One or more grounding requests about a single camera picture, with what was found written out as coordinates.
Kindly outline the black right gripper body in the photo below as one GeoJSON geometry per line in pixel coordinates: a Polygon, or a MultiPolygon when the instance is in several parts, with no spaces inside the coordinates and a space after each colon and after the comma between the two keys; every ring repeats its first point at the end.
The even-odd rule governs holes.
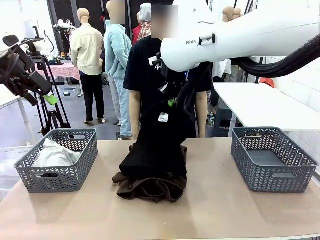
{"type": "Polygon", "coordinates": [[[158,89],[158,100],[185,100],[190,94],[188,84],[189,71],[176,72],[167,66],[162,66],[160,73],[164,77],[164,83],[162,83],[158,89]]]}

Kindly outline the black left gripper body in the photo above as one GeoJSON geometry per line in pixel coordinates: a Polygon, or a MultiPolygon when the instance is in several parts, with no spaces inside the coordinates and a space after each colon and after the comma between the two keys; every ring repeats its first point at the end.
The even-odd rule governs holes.
{"type": "Polygon", "coordinates": [[[36,84],[30,79],[35,64],[21,48],[11,48],[0,56],[1,84],[15,96],[25,97],[27,91],[38,92],[36,84]]]}

